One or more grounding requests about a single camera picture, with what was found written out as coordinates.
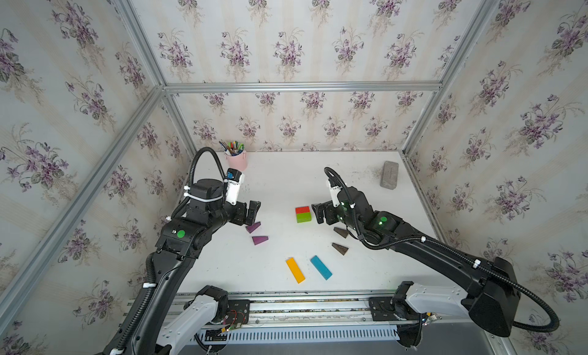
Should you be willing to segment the brown triangular wedge block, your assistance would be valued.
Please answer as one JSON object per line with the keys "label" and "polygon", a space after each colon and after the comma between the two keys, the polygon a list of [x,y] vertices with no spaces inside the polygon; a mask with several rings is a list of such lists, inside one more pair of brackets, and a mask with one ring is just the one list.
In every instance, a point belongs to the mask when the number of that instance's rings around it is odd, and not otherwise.
{"label": "brown triangular wedge block", "polygon": [[344,239],[346,239],[349,236],[349,231],[346,229],[342,229],[340,227],[334,227],[333,230],[340,235],[341,237],[343,237]]}

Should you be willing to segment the purple triangular wedge block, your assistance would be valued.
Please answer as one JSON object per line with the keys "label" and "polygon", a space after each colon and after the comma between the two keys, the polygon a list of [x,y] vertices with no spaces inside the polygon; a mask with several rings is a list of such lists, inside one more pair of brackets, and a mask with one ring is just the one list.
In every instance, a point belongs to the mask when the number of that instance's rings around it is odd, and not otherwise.
{"label": "purple triangular wedge block", "polygon": [[258,229],[260,226],[261,226],[261,222],[257,221],[250,226],[245,226],[245,228],[249,234],[252,234],[252,232],[254,232],[256,229]]}

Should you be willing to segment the green cube block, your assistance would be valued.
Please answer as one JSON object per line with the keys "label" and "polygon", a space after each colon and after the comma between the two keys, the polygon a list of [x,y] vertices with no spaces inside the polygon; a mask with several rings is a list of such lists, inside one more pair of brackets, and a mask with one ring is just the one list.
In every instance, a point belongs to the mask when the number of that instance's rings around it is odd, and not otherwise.
{"label": "green cube block", "polygon": [[312,221],[312,214],[310,212],[300,213],[296,215],[297,223],[307,223]]}

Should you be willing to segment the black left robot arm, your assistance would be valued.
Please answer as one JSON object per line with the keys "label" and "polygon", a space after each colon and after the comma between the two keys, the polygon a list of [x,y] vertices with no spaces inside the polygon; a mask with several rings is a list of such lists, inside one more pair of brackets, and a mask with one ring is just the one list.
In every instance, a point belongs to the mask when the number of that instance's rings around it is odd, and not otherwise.
{"label": "black left robot arm", "polygon": [[227,223],[252,225],[261,203],[237,200],[244,176],[229,169],[220,180],[205,178],[184,188],[145,260],[146,280],[105,354],[178,354],[209,323],[228,312],[228,293],[205,286],[173,321],[166,322],[176,294],[213,235]]}

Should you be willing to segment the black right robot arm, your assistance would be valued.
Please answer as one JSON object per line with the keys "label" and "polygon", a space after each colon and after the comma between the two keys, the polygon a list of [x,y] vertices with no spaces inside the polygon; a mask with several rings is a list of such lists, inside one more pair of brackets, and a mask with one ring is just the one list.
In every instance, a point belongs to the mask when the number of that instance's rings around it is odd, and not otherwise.
{"label": "black right robot arm", "polygon": [[473,256],[430,238],[401,217],[373,209],[357,188],[338,191],[337,199],[311,205],[319,224],[343,223],[367,248],[391,249],[428,266],[465,291],[458,306],[481,329],[511,335],[522,293],[513,287],[517,279],[509,261]]}

